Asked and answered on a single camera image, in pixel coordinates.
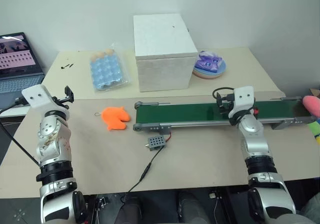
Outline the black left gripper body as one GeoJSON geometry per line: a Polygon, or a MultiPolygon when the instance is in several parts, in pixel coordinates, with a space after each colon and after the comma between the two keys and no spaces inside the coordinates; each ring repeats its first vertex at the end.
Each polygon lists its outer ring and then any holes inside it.
{"type": "Polygon", "coordinates": [[[70,98],[69,98],[69,96],[66,96],[65,98],[63,98],[63,99],[58,99],[56,96],[53,96],[52,97],[52,100],[58,105],[58,106],[61,106],[61,107],[63,107],[63,108],[65,108],[65,109],[69,109],[69,106],[67,105],[67,104],[64,104],[64,103],[66,103],[66,102],[69,102],[69,100],[70,100],[70,98]]]}

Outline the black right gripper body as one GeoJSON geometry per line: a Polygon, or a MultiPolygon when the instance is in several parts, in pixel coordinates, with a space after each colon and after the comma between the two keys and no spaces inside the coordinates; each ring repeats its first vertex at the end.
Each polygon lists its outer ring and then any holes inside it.
{"type": "Polygon", "coordinates": [[[234,108],[234,100],[235,95],[233,93],[227,94],[222,98],[223,114],[228,114],[234,108]]]}

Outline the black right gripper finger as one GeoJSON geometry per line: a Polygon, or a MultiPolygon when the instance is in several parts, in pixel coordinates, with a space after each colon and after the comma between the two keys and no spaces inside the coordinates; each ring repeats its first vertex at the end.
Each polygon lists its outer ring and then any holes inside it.
{"type": "Polygon", "coordinates": [[[216,103],[218,105],[219,110],[224,110],[224,103],[223,101],[225,100],[223,96],[221,96],[218,92],[216,93],[216,103]]]}

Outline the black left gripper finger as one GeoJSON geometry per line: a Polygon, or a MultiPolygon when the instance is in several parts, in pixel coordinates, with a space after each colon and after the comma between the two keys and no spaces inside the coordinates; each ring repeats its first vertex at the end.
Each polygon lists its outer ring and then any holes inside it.
{"type": "Polygon", "coordinates": [[[70,89],[70,87],[68,85],[64,88],[64,93],[65,93],[64,102],[73,103],[74,102],[74,93],[72,92],[72,90],[70,89]]]}

